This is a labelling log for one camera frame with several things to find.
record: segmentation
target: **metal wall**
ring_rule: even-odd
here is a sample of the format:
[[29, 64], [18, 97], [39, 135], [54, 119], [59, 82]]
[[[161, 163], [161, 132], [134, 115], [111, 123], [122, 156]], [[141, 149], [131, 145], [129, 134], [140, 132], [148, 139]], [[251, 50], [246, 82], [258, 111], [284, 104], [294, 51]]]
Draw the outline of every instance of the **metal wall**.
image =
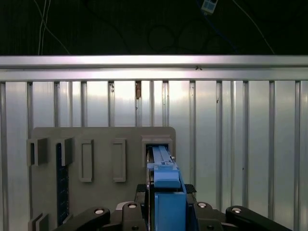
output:
[[[201, 69], [107, 71], [5, 64], [0, 230], [26, 230], [32, 216], [26, 166], [32, 128], [107, 126], [174, 127], [177, 163], [198, 201], [222, 211], [244, 205], [308, 230], [308, 70], [303, 61], [289, 68], [277, 63], [225, 69], [207, 68], [203, 60]], [[102, 75], [108, 71], [113, 77]]]

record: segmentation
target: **rectangular opening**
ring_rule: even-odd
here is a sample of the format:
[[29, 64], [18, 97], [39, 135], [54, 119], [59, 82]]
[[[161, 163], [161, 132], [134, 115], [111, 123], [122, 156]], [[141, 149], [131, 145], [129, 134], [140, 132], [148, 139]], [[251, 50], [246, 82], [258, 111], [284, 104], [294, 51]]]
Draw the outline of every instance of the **rectangular opening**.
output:
[[31, 165], [34, 164], [34, 153], [35, 153], [34, 148], [35, 148], [34, 143], [30, 143], [30, 161], [31, 161]]
[[153, 152], [152, 152], [152, 148], [153, 147], [158, 147], [158, 146], [164, 146], [167, 151], [169, 151], [169, 144], [167, 143], [162, 143], [162, 144], [157, 144], [157, 143], [149, 143], [145, 145], [145, 165], [147, 165], [147, 163], [154, 163], [154, 159], [153, 159]]
[[56, 144], [56, 169], [57, 169], [57, 222], [58, 226], [69, 215], [68, 203], [68, 168], [62, 166], [62, 145]]

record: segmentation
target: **screw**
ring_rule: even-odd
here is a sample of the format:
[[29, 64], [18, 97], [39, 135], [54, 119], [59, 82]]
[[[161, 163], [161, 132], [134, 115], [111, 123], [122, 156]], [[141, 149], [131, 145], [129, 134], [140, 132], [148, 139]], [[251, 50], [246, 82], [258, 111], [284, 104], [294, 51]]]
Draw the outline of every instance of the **screw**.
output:
[[201, 207], [201, 208], [205, 208], [206, 204], [205, 203], [199, 203], [198, 206]]
[[103, 212], [104, 212], [103, 209], [97, 209], [97, 210], [95, 211], [95, 214], [102, 214]]
[[241, 212], [241, 209], [239, 209], [239, 208], [233, 208], [232, 211], [233, 211], [234, 213], [240, 213], [240, 212]]
[[129, 208], [135, 208], [135, 207], [137, 207], [135, 204], [130, 204], [130, 205], [128, 205], [128, 207]]

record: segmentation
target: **gray bracket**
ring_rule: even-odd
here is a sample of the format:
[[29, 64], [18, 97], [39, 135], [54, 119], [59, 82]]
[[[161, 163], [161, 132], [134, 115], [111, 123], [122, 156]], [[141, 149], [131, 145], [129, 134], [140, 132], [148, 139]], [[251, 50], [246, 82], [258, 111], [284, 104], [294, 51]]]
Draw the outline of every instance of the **gray bracket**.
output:
[[27, 165], [39, 166], [48, 162], [48, 139], [27, 140]]
[[73, 138], [57, 139], [56, 146], [61, 145], [62, 166], [69, 165], [73, 162]]
[[28, 222], [28, 231], [48, 231], [48, 214], [39, 214]]

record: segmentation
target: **corrugated metal panel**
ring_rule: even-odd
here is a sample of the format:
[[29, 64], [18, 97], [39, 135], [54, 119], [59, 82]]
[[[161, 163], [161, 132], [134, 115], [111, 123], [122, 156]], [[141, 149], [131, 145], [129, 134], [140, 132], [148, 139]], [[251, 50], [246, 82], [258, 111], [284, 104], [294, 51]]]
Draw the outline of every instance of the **corrugated metal panel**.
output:
[[109, 62], [107, 70], [0, 72], [3, 231], [7, 221], [10, 231], [24, 230], [31, 216], [27, 136], [32, 128], [55, 126], [172, 126], [177, 163], [199, 201], [219, 210], [248, 206], [307, 230], [308, 63], [249, 57], [241, 69], [221, 58], [223, 68], [218, 59], [195, 68], [192, 60], [173, 68], [117, 69]]

